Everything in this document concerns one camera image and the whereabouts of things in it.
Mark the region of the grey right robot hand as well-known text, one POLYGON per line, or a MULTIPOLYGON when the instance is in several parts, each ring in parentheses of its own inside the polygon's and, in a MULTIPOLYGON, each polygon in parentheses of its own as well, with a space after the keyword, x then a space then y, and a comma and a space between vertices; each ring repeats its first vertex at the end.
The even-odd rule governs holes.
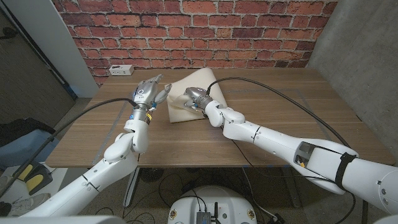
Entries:
POLYGON ((203 88, 189 87, 185 90, 184 95, 189 97, 189 100, 184 103, 186 107, 193 109, 204 110, 208 103, 213 101, 213 98, 203 88))

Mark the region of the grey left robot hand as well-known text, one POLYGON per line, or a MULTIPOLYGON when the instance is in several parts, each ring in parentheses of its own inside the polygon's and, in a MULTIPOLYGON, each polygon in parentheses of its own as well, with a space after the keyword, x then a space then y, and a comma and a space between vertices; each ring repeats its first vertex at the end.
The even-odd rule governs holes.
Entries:
POLYGON ((138 104, 138 107, 143 110, 155 108, 158 104, 164 102, 171 91, 172 84, 168 84, 161 92, 157 92, 157 85, 163 74, 159 74, 148 80, 141 81, 133 96, 133 101, 138 104))

